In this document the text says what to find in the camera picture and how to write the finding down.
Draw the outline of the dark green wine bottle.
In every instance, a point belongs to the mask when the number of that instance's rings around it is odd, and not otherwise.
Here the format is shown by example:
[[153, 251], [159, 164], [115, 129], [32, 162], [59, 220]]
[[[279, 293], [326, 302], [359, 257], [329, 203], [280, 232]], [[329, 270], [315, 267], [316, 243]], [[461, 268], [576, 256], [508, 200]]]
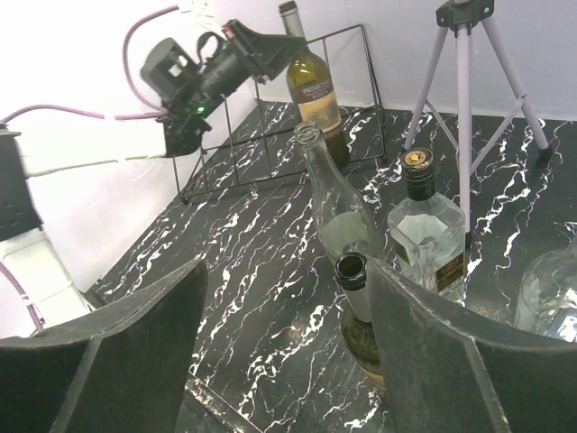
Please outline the dark green wine bottle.
[[350, 162], [343, 122], [329, 68], [306, 45], [289, 64], [288, 91], [303, 121], [316, 122], [339, 169]]

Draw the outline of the small clear glass bottle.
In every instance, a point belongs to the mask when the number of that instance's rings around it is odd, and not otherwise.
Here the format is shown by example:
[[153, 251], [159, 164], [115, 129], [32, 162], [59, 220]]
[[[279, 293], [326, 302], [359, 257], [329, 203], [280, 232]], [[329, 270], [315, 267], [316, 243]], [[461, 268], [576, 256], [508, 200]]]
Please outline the small clear glass bottle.
[[538, 256], [523, 275], [514, 327], [545, 336], [560, 309], [576, 309], [576, 241]]

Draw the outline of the tall clear bottle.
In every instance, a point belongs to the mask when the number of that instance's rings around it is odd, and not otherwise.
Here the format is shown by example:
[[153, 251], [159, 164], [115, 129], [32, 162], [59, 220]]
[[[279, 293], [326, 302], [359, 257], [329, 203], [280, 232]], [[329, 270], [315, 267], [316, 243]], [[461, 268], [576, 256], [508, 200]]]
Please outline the tall clear bottle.
[[316, 232], [331, 263], [346, 253], [385, 257], [385, 244], [360, 192], [337, 169], [320, 128], [302, 122], [294, 129], [312, 188]]

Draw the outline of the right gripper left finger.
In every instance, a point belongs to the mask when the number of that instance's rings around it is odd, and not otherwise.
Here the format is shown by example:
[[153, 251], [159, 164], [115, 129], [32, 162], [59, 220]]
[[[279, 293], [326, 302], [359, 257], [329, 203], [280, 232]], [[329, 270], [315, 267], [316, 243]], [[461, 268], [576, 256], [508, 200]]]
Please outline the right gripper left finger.
[[81, 318], [2, 339], [1, 430], [173, 431], [207, 284], [191, 260]]

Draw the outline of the green wine bottle silver neck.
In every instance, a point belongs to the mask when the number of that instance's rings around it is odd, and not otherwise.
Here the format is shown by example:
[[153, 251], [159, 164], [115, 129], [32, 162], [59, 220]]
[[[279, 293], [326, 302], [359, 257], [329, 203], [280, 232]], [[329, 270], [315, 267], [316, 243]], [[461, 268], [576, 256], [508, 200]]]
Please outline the green wine bottle silver neck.
[[366, 265], [363, 254], [350, 252], [343, 254], [334, 266], [335, 280], [349, 303], [341, 319], [341, 333], [356, 363], [374, 386], [384, 392], [386, 384], [372, 326]]

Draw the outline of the clear bottle black cap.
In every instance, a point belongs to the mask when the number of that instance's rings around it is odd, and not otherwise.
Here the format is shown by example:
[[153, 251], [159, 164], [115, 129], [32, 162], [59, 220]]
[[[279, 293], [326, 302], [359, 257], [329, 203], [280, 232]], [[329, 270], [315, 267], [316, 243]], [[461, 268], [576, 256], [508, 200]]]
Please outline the clear bottle black cap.
[[427, 148], [400, 160], [407, 196], [388, 214], [388, 227], [402, 273], [453, 302], [465, 300], [465, 215], [436, 191], [435, 160]]

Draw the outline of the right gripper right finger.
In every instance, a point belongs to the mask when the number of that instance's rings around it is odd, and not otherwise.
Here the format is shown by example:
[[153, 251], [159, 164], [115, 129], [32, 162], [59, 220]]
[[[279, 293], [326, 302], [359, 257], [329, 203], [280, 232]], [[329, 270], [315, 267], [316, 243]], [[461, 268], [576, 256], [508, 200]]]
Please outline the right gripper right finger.
[[574, 432], [576, 345], [473, 312], [367, 264], [397, 432]]

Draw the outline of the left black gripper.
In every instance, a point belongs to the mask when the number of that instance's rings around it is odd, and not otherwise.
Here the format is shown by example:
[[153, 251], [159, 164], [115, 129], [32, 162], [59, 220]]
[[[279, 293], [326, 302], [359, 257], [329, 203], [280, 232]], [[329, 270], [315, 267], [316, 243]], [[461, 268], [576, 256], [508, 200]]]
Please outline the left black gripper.
[[229, 20], [223, 31], [259, 84], [274, 80], [307, 46], [304, 37], [258, 33], [237, 19]]

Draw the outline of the blue square bottle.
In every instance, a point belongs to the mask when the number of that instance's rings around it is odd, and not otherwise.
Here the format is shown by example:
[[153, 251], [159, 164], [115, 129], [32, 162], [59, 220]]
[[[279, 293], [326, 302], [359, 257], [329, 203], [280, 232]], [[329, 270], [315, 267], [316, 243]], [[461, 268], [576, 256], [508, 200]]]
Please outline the blue square bottle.
[[575, 343], [576, 333], [576, 309], [568, 308], [558, 311], [545, 331], [545, 336]]

